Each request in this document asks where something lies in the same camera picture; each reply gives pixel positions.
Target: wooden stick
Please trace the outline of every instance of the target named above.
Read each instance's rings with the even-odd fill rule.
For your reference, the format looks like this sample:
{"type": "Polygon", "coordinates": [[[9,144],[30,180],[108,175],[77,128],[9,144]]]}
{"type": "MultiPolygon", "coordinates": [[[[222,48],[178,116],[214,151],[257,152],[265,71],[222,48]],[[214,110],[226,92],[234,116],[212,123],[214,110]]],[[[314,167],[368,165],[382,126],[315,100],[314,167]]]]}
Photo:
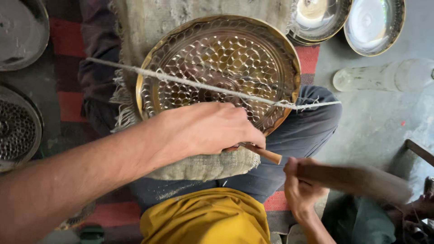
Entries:
{"type": "MultiPolygon", "coordinates": [[[[281,155],[250,143],[239,144],[277,165],[282,160],[281,155]]],[[[297,177],[306,182],[396,205],[407,203],[412,194],[406,181],[373,167],[298,165],[297,177]]]]}
{"type": "Polygon", "coordinates": [[[279,155],[277,153],[267,151],[267,150],[265,150],[263,148],[260,148],[258,146],[254,146],[254,145],[252,145],[250,143],[240,142],[239,144],[241,146],[243,146],[243,147],[251,150],[252,152],[259,154],[260,156],[263,156],[264,158],[270,160],[271,162],[273,162],[273,163],[275,163],[277,165],[279,165],[280,161],[282,160],[282,155],[279,155]]]}

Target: brass plate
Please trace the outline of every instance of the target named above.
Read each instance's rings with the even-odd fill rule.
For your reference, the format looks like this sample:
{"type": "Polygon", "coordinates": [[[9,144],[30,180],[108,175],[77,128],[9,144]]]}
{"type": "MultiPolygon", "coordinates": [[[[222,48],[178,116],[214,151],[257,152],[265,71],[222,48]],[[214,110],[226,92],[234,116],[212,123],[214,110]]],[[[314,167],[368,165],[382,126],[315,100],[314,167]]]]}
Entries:
{"type": "MultiPolygon", "coordinates": [[[[150,51],[142,68],[273,101],[295,102],[300,88],[294,46],[276,28],[244,16],[208,16],[179,26],[150,51]]],[[[197,102],[231,102],[245,108],[248,119],[265,135],[290,112],[142,75],[137,78],[136,98],[143,119],[197,102]]]]}

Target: gray floor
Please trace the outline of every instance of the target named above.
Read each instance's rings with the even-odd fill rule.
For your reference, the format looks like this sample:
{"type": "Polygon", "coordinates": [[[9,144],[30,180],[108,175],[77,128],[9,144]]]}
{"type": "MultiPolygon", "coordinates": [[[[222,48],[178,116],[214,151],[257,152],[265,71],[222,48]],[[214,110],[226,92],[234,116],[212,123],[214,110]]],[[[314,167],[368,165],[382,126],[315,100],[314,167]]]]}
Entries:
{"type": "Polygon", "coordinates": [[[338,37],[324,42],[314,81],[315,85],[333,91],[344,108],[338,130],[316,158],[329,164],[372,165],[410,178],[415,198],[420,194],[423,179],[434,176],[434,168],[400,148],[406,138],[434,148],[434,86],[422,92],[339,92],[334,89],[332,78],[345,67],[381,66],[419,57],[434,59],[433,8],[434,1],[406,1],[407,18],[402,33],[379,56],[358,55],[338,37]]]}

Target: steel bowl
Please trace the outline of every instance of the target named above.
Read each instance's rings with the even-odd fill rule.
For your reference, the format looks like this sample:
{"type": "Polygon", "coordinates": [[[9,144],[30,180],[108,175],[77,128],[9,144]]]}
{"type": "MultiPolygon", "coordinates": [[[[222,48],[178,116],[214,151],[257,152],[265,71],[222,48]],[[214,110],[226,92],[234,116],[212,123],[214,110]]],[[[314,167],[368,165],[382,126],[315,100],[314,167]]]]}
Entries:
{"type": "Polygon", "coordinates": [[[344,25],[352,0],[298,0],[289,30],[298,41],[318,42],[334,36],[344,25]]]}
{"type": "Polygon", "coordinates": [[[0,71],[34,63],[50,35],[47,10],[41,0],[0,1],[0,71]]]}
{"type": "Polygon", "coordinates": [[[354,0],[345,37],[356,53],[376,56],[396,42],[404,21],[404,0],[354,0]]]}

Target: metal plate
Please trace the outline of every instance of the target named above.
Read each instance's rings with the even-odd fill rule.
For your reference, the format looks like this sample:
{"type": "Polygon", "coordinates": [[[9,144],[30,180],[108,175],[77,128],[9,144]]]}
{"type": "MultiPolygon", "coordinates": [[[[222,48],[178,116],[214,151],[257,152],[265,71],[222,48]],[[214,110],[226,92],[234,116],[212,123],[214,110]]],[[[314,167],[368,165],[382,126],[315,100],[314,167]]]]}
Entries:
{"type": "Polygon", "coordinates": [[[48,14],[40,0],[1,0],[0,71],[35,62],[47,46],[49,33],[48,14]]]}
{"type": "Polygon", "coordinates": [[[0,172],[25,163],[42,138],[42,118],[17,92],[0,86],[0,172]]]}
{"type": "Polygon", "coordinates": [[[395,43],[404,21],[404,0],[354,0],[345,37],[358,54],[376,56],[395,43]]]}
{"type": "Polygon", "coordinates": [[[344,25],[352,0],[298,0],[290,30],[306,41],[334,36],[344,25]]]}
{"type": "Polygon", "coordinates": [[[322,40],[322,41],[307,41],[305,39],[300,38],[297,35],[294,35],[294,33],[292,31],[289,31],[289,33],[286,35],[286,37],[288,38],[288,40],[290,40],[291,42],[297,43],[299,45],[303,45],[303,46],[313,46],[313,45],[318,45],[320,43],[323,43],[325,41],[327,41],[328,39],[322,40]]]}
{"type": "MultiPolygon", "coordinates": [[[[148,54],[142,68],[259,96],[295,102],[299,59],[292,44],[267,23],[235,15],[203,17],[170,32],[148,54]]],[[[265,135],[290,109],[138,76],[136,97],[144,119],[197,102],[231,102],[265,135]]]]}

